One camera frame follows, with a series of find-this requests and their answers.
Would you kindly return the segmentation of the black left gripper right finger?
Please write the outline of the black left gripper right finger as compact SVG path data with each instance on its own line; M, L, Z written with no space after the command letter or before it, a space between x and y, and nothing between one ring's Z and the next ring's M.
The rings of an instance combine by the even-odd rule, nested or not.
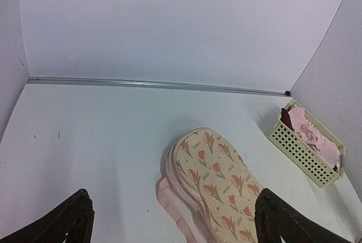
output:
M256 200L255 226L258 242L347 242L306 218L268 188Z

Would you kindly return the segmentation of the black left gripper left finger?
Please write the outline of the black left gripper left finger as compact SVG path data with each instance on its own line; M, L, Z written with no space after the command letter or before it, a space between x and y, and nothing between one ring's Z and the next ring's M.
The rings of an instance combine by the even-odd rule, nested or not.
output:
M79 189L45 216L1 242L90 242L94 215L87 190Z

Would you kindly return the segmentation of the beige patterned mesh laundry bag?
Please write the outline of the beige patterned mesh laundry bag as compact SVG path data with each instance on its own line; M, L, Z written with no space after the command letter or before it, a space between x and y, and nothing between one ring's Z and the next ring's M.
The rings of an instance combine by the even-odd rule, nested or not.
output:
M157 199L187 242L257 242L255 203L263 186L237 150L210 128L165 154Z

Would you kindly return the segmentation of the light green perforated plastic basket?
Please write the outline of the light green perforated plastic basket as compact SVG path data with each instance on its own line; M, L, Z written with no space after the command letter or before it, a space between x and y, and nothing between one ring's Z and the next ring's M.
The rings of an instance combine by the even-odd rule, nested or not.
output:
M284 107L302 107L294 99ZM330 132L317 118L305 109L305 117L310 124L320 131L322 135L337 145L340 152L338 169L331 168L322 158L311 149L295 132L281 122L281 112L268 139L286 156L288 156L303 172L311 178L320 188L323 188L344 176L345 148L339 139Z

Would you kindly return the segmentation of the light pink bra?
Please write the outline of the light pink bra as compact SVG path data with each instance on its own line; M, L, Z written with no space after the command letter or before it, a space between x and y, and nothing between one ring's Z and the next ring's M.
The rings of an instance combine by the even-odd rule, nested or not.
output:
M320 133L305 117L305 109L293 107L289 112L296 135L313 149L331 168L338 169L340 152L337 145Z

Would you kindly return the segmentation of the dark red bra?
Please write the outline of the dark red bra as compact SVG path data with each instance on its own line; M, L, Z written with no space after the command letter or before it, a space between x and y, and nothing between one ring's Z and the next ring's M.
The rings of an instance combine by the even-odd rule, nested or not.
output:
M288 126L293 132L295 131L291 122L291 118L289 112L291 111L292 107L288 107L287 109L281 109L281 122Z

